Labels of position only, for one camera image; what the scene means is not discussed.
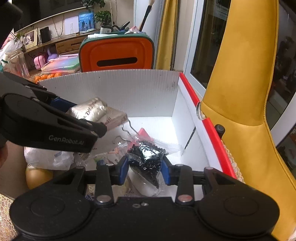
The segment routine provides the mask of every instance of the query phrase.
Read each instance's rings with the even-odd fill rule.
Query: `yellow round object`
[[[29,189],[40,186],[43,183],[48,182],[53,177],[51,170],[41,169],[27,165],[26,169],[26,181]]]

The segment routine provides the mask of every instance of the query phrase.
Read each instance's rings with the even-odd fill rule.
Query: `metal bolt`
[[[178,200],[180,202],[191,202],[193,200],[193,198],[190,195],[183,194],[183,195],[178,196]]]
[[[96,198],[96,200],[100,203],[106,203],[111,201],[111,197],[108,195],[100,195]]]
[[[146,202],[142,202],[141,203],[141,206],[143,206],[143,207],[147,207],[149,204],[148,203],[146,203]]]
[[[94,131],[91,131],[91,133],[92,133],[93,135],[95,135],[95,136],[98,136],[98,134],[95,133]]]
[[[138,204],[138,203],[134,203],[134,204],[133,204],[133,207],[134,207],[134,208],[140,208],[140,207],[141,207],[141,205],[140,205],[140,204]]]

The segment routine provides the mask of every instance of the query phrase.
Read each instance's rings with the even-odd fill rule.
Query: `red strip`
[[[204,127],[207,131],[208,136],[210,137],[211,143],[215,149],[216,155],[218,157],[218,160],[220,162],[222,171],[233,177],[233,178],[237,178],[235,175],[235,172],[232,168],[232,165],[229,161],[228,155],[226,154],[226,151],[224,149],[224,146],[222,145],[221,139],[213,125],[213,123],[211,122],[210,118],[206,118],[203,121]]]
[[[185,88],[187,89],[193,103],[194,106],[197,105],[197,103],[200,101],[199,98],[197,97],[194,89],[192,88],[191,84],[189,83],[189,81],[187,80],[187,78],[185,77],[185,75],[183,73],[180,73],[180,78],[183,82],[183,84],[185,85]],[[227,153],[224,149],[224,146],[222,145],[221,139],[213,125],[213,123],[211,122],[210,118],[206,118],[203,121],[203,125],[207,131],[207,134],[211,140],[211,143],[214,147],[214,150],[216,152],[216,155],[218,157],[219,163],[221,165],[222,171],[233,177],[233,178],[237,178],[235,175],[235,172],[232,168],[232,165],[229,161],[229,158],[227,156]]]
[[[180,78],[183,82],[183,84],[185,85],[185,88],[187,89],[194,106],[197,105],[198,102],[200,102],[199,98],[197,97],[194,89],[192,88],[191,84],[189,83],[189,81],[187,80],[187,78],[185,77],[185,75],[183,73],[180,73]]]

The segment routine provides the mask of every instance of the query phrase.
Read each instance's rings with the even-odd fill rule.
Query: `yellow curtain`
[[[178,19],[178,0],[166,0],[161,23],[156,69],[170,70]]]

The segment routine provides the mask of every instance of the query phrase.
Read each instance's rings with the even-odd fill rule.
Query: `yellow leather upholstery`
[[[278,34],[278,0],[231,0],[218,58],[202,111],[226,132],[223,141],[246,183],[280,207],[273,235],[285,241],[296,227],[296,182],[266,123]]]

